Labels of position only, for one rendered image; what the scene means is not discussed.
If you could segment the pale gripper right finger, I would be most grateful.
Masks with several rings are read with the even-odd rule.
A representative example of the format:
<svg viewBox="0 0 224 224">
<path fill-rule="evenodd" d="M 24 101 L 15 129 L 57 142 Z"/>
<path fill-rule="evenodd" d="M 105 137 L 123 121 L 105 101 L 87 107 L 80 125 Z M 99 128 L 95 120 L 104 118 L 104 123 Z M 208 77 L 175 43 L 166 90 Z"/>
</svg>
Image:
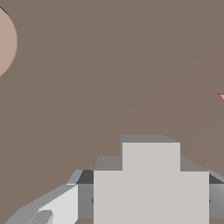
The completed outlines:
<svg viewBox="0 0 224 224">
<path fill-rule="evenodd" d="M 209 171 L 209 217 L 224 219 L 224 177 Z"/>
</svg>

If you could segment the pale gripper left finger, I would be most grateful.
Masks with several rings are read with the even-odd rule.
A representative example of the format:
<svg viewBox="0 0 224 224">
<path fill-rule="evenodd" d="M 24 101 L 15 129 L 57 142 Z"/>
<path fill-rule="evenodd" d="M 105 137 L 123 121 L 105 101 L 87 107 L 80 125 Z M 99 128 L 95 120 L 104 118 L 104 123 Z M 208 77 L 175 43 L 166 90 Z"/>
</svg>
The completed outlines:
<svg viewBox="0 0 224 224">
<path fill-rule="evenodd" d="M 66 184 L 19 208 L 4 224 L 74 224 L 94 217 L 94 172 L 75 170 Z"/>
</svg>

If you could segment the pale grey stepped block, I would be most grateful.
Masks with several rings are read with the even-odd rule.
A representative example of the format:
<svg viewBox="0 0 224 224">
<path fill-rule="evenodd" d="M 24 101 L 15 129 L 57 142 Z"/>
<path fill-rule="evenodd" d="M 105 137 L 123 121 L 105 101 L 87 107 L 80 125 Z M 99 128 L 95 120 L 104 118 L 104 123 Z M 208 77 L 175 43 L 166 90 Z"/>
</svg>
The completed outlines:
<svg viewBox="0 0 224 224">
<path fill-rule="evenodd" d="M 121 135 L 120 150 L 94 171 L 94 224 L 209 224 L 209 173 L 181 169 L 180 142 Z"/>
</svg>

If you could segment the pale beige round disc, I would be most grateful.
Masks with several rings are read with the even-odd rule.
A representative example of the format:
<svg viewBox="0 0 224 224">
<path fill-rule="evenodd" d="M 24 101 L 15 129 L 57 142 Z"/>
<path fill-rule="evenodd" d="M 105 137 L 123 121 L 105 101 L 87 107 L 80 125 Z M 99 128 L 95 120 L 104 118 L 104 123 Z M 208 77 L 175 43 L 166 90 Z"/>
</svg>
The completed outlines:
<svg viewBox="0 0 224 224">
<path fill-rule="evenodd" d="M 9 14 L 0 7 L 0 77 L 12 65 L 18 50 L 18 34 Z"/>
</svg>

